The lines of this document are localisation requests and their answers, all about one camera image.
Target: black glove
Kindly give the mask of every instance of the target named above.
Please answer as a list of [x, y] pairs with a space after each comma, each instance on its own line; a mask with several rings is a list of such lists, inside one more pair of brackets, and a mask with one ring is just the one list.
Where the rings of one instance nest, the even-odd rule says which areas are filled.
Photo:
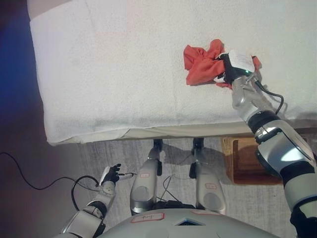
[[120, 166], [121, 164], [117, 164], [111, 167], [101, 184], [103, 184], [106, 181], [112, 181], [115, 184], [115, 182], [119, 180], [118, 171], [120, 170]]
[[241, 68], [235, 68], [231, 65], [229, 54], [220, 55], [220, 59], [223, 60], [224, 64], [224, 81], [232, 85], [232, 82], [240, 76], [249, 76], [251, 72]]

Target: bed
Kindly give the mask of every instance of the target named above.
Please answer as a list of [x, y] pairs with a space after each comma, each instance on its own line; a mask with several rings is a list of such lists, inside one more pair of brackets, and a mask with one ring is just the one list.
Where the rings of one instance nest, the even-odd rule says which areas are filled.
[[316, 128], [316, 4], [28, 0], [48, 143], [250, 133], [230, 89], [186, 85], [184, 48], [216, 38], [258, 56], [283, 119]]

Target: red label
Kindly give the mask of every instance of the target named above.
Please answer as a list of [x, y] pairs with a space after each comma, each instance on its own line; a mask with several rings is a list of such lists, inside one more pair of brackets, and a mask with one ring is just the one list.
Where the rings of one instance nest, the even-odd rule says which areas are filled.
[[150, 176], [149, 173], [140, 174], [141, 178], [148, 178]]
[[132, 219], [131, 223], [160, 221], [160, 220], [163, 220], [164, 218], [165, 218], [164, 213], [151, 213], [151, 214], [135, 217]]
[[213, 184], [213, 183], [205, 183], [205, 187], [207, 189], [217, 189], [216, 184]]

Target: blue wall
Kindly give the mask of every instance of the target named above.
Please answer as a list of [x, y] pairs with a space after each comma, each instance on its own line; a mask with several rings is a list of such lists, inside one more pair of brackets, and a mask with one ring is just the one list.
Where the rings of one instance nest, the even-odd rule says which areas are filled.
[[4, 21], [0, 32], [0, 128], [41, 107], [26, 2]]

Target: wooden box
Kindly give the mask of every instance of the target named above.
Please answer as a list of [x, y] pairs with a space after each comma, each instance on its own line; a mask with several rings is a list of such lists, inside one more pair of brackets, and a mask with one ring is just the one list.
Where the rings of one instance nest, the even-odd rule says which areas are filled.
[[280, 184], [268, 174], [255, 156], [258, 144], [253, 137], [225, 137], [222, 149], [227, 175], [235, 184]]

